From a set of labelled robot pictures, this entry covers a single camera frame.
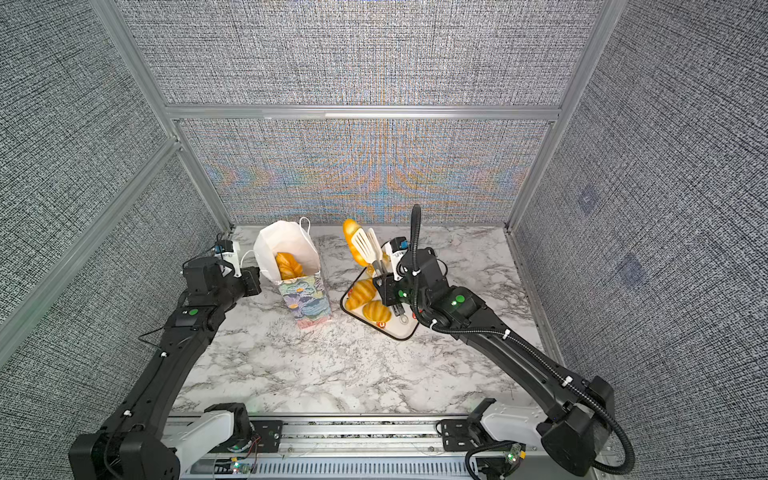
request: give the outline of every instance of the aluminum frame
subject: aluminum frame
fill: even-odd
[[[584,89],[592,78],[605,45],[608,43],[608,39],[611,37],[611,33],[613,33],[614,27],[626,5],[627,0],[606,0],[603,4],[603,8],[600,10],[598,19],[594,23],[592,32],[589,35],[589,40],[584,46],[581,58],[579,58],[574,74],[571,77],[571,82],[565,91],[563,103],[561,104],[562,113],[560,118],[552,125],[545,136],[541,149],[520,186],[520,191],[514,205],[512,205],[512,210],[506,223],[507,230],[517,230],[525,210],[531,203],[538,185],[541,183],[541,178],[544,176],[544,172],[547,170],[549,162],[558,148],[560,140],[568,129],[568,122],[573,117]]]
[[[168,104],[173,119],[259,118],[274,120],[322,120],[331,118],[403,118],[454,120],[545,120],[556,121],[559,107],[512,105],[217,105]]]
[[[519,409],[521,415],[530,408]],[[199,418],[199,413],[172,412],[164,435],[173,435]],[[376,458],[376,457],[464,457],[464,452],[446,452],[435,424],[443,419],[466,419],[466,414],[259,414],[253,421],[282,420],[282,438],[277,453],[260,453],[264,458]],[[376,435],[374,438],[365,435]],[[498,453],[481,452],[477,456]],[[530,449],[529,455],[547,455],[544,449]],[[203,458],[215,458],[207,454]]]
[[[48,275],[24,298],[21,305],[0,325],[0,368],[40,323],[69,283],[80,273],[94,252],[106,240],[129,208],[147,188],[168,159],[179,149],[179,142],[168,138],[141,169],[123,186],[120,193],[98,214],[80,238],[59,259]]]
[[[538,335],[541,337],[544,353],[549,355],[560,365],[565,365],[565,362],[563,361],[563,353],[560,350],[558,341],[554,337],[554,330],[549,323],[547,312],[544,310],[544,305],[541,303],[541,298],[536,290],[536,285],[533,283],[531,273],[528,270],[528,265],[520,254],[520,248],[518,247],[515,235],[512,232],[505,232],[504,236],[507,238],[509,252],[512,254],[512,259],[518,269],[518,276],[520,277],[520,281],[522,281],[523,288],[525,288],[525,294],[528,295],[528,305],[531,307],[531,315],[536,323]]]
[[[131,30],[125,23],[117,4],[114,0],[91,0],[91,6],[96,11],[101,23],[107,30],[114,46],[117,48],[118,52],[120,52],[120,56],[123,58],[123,61],[125,61],[128,70],[131,71],[131,74],[141,89],[141,93],[144,94],[147,103],[152,108],[152,111],[165,131],[165,134],[169,138],[181,142],[183,152],[180,157],[184,169],[189,174],[197,191],[200,192],[203,202],[208,207],[211,216],[214,218],[219,228],[225,233],[228,233],[232,227],[232,220],[227,213],[227,209],[221,201],[221,198],[219,198],[219,194],[216,192],[210,178],[205,173],[203,165],[200,163],[197,155],[194,154],[191,145],[187,142],[187,139],[182,135],[178,126],[168,115],[167,109],[165,108],[165,97],[163,96],[160,87],[157,85],[149,65],[147,65],[147,62],[144,60],[144,56],[139,51],[139,47],[136,45]]]

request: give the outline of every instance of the white tray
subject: white tray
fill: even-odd
[[[355,281],[352,283],[352,285],[349,286],[349,289],[347,290],[347,293],[344,294],[344,296],[341,299],[341,307],[344,311],[351,314],[361,322],[364,322],[373,328],[377,329],[378,331],[385,333],[388,336],[391,336],[393,339],[396,340],[407,340],[411,338],[411,335],[413,335],[414,330],[416,330],[416,327],[419,325],[419,321],[416,320],[413,317],[413,311],[411,310],[411,307],[405,303],[401,303],[402,308],[406,311],[403,313],[403,316],[405,319],[407,319],[406,322],[401,321],[401,319],[397,316],[395,316],[395,313],[392,312],[392,307],[389,308],[389,311],[392,312],[392,318],[390,321],[388,321],[384,328],[379,328],[375,322],[371,322],[366,318],[365,315],[362,314],[362,308],[363,306],[359,306],[355,308],[354,310],[348,310],[346,308],[346,301],[349,298],[349,291],[352,289],[355,283],[357,283],[360,280],[368,279],[370,276],[366,272],[366,270],[363,270],[360,275],[355,279]],[[381,300],[382,297],[379,295],[379,292],[376,292],[376,295],[373,297],[373,300]]]

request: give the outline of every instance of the bag handle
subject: bag handle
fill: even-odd
[[[307,217],[301,217],[299,219],[299,227],[301,227],[302,229],[304,228],[304,226],[301,224],[302,220],[306,220],[306,232],[309,233],[310,232],[310,228],[312,228],[312,222],[310,222],[310,219],[307,218]]]

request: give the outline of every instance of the marble countertop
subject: marble countertop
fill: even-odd
[[[233,238],[253,246],[260,227],[238,227]],[[377,227],[381,241],[407,237],[408,227]],[[313,227],[333,318],[301,330],[276,286],[242,299],[181,389],[174,410],[202,412],[243,402],[249,412],[461,413],[485,397],[537,409],[533,399],[489,359],[419,326],[406,341],[390,339],[339,308],[360,271],[341,227]],[[482,297],[533,345],[541,340],[500,227],[423,227],[452,284]],[[249,255],[244,266],[256,265]]]

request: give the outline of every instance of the white spatula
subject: white spatula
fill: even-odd
[[[357,231],[352,235],[352,245],[357,249],[362,258],[369,265],[373,265],[374,262],[379,261],[379,256],[376,255],[376,251],[373,249],[371,240],[368,238],[368,235],[366,235],[366,232],[362,228],[357,229]]]
[[[379,243],[379,238],[376,236],[376,232],[373,231],[373,228],[368,229],[368,240],[371,240],[371,246],[376,252],[376,260],[378,260],[377,263],[373,264],[373,268],[378,268],[381,274],[384,275],[386,273],[383,262],[384,252],[382,252],[381,243]]]

